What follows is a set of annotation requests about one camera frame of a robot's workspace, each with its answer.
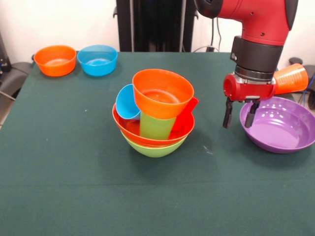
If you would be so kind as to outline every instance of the red bowl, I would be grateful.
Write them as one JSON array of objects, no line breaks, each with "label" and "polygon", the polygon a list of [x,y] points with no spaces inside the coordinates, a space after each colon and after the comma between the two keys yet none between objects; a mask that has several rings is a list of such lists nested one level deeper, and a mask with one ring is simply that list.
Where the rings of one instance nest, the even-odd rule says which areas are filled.
[{"label": "red bowl", "polygon": [[112,115],[116,125],[123,132],[123,134],[126,135],[128,139],[136,144],[146,147],[160,147],[177,143],[178,141],[187,137],[195,126],[195,120],[193,115],[191,114],[187,117],[186,122],[180,129],[171,132],[167,140],[154,140],[141,137],[140,121],[121,118],[116,111],[116,104],[114,104],[113,106]]}]

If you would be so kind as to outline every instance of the blue cup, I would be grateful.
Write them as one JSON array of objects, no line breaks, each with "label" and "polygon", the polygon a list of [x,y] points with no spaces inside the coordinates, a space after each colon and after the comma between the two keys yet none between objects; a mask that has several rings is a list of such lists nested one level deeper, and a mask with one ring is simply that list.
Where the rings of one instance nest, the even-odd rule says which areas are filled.
[{"label": "blue cup", "polygon": [[115,70],[117,55],[117,51],[110,46],[93,45],[79,51],[77,58],[85,73],[104,76]]},{"label": "blue cup", "polygon": [[140,109],[134,101],[133,84],[126,85],[118,93],[116,110],[123,119],[140,119]]}]

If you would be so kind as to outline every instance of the cup rim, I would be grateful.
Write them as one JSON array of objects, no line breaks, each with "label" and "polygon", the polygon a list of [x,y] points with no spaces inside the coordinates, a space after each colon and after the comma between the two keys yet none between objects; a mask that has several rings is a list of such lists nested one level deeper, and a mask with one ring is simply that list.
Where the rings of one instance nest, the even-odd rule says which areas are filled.
[{"label": "cup rim", "polygon": [[[140,92],[140,91],[137,89],[136,86],[134,86],[134,78],[135,78],[139,73],[142,73],[143,71],[149,71],[149,70],[150,70],[150,71],[154,71],[154,70],[157,70],[157,71],[165,71],[165,72],[167,72],[167,73],[171,73],[171,74],[180,76],[182,79],[186,80],[186,81],[189,83],[189,85],[190,85],[190,87],[191,87],[191,89],[192,89],[192,95],[191,95],[190,98],[187,99],[186,101],[184,101],[184,102],[179,102],[179,103],[159,102],[159,101],[156,101],[156,100],[153,100],[153,99],[147,97],[147,96],[144,95],[142,92]],[[170,106],[183,105],[183,104],[189,102],[189,101],[194,97],[194,88],[193,88],[191,82],[190,82],[189,80],[187,80],[185,77],[183,77],[182,75],[177,74],[177,73],[175,73],[175,72],[173,72],[173,71],[170,71],[170,70],[164,70],[164,69],[158,69],[158,68],[149,68],[149,69],[140,70],[140,71],[138,71],[137,73],[135,73],[135,74],[133,75],[133,77],[132,77],[132,84],[133,84],[133,88],[134,88],[141,96],[143,96],[143,97],[145,97],[145,98],[147,98],[147,99],[149,99],[149,100],[151,100],[151,101],[153,101],[153,102],[156,102],[156,103],[158,103],[158,104],[161,104],[161,105],[170,105]]]}]

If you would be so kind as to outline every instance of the plastic cup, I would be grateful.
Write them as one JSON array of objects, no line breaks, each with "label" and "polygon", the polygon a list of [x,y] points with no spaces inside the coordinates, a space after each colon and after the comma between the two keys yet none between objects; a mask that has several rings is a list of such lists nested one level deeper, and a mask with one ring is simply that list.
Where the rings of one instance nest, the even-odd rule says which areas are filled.
[{"label": "plastic cup", "polygon": [[178,116],[194,91],[184,77],[167,70],[146,69],[132,79],[134,98],[142,113],[157,119]]},{"label": "plastic cup", "polygon": [[104,76],[115,70],[117,55],[110,46],[92,45],[79,51],[77,58],[86,74]]},{"label": "plastic cup", "polygon": [[75,67],[76,51],[65,45],[49,46],[34,55],[40,71],[51,77],[64,76]]},{"label": "plastic cup", "polygon": [[175,121],[174,126],[172,128],[172,131],[177,131],[177,130],[180,130],[182,128],[182,126],[184,125],[184,123],[186,122],[186,120],[188,119],[188,117],[190,116],[190,114],[192,113],[192,111],[194,110],[194,108],[197,106],[198,103],[199,103],[199,100],[195,97],[193,97],[189,101],[187,106],[183,109],[182,113],[180,113],[176,117],[176,121]]},{"label": "plastic cup", "polygon": [[291,93],[303,91],[309,84],[307,71],[301,64],[293,64],[285,69],[275,72],[276,93]]},{"label": "plastic cup", "polygon": [[167,140],[175,120],[176,117],[171,119],[157,119],[142,112],[140,118],[140,136],[147,139]]},{"label": "plastic cup", "polygon": [[134,102],[133,85],[123,87],[116,98],[118,115],[123,119],[140,119],[140,110]]}]

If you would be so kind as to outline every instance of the plastic bowl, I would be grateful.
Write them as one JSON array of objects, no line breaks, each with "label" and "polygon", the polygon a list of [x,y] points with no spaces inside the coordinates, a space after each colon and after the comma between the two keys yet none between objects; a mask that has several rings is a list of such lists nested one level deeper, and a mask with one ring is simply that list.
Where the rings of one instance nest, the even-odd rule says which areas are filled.
[{"label": "plastic bowl", "polygon": [[191,133],[195,125],[194,117],[191,114],[190,116],[187,117],[187,121],[183,124],[183,126],[180,129],[171,132],[170,136],[168,137],[168,140],[154,140],[141,137],[139,135],[140,121],[121,118],[117,114],[116,104],[114,104],[113,106],[112,115],[118,128],[129,140],[136,144],[146,147],[161,147],[177,143],[180,140],[186,138],[188,134]]},{"label": "plastic bowl", "polygon": [[43,48],[34,55],[40,71],[51,77],[64,76],[75,67],[76,51],[68,46],[56,45]]},{"label": "plastic bowl", "polygon": [[134,143],[133,141],[129,140],[122,132],[123,137],[127,140],[127,142],[130,144],[130,146],[133,147],[137,152],[141,153],[142,155],[145,155],[147,157],[163,157],[168,154],[171,154],[173,151],[175,151],[177,148],[179,148],[180,145],[185,141],[186,138],[180,140],[177,143],[174,143],[170,146],[166,147],[144,147],[141,145],[138,145]]},{"label": "plastic bowl", "polygon": [[315,142],[315,117],[296,102],[280,97],[261,101],[252,127],[245,128],[251,105],[242,107],[240,120],[248,137],[262,149],[292,153]]},{"label": "plastic bowl", "polygon": [[92,45],[79,51],[77,58],[85,73],[104,76],[115,70],[117,55],[117,51],[110,46]]},{"label": "plastic bowl", "polygon": [[183,76],[161,69],[137,72],[132,84],[138,108],[157,119],[178,116],[194,94],[191,83]]}]

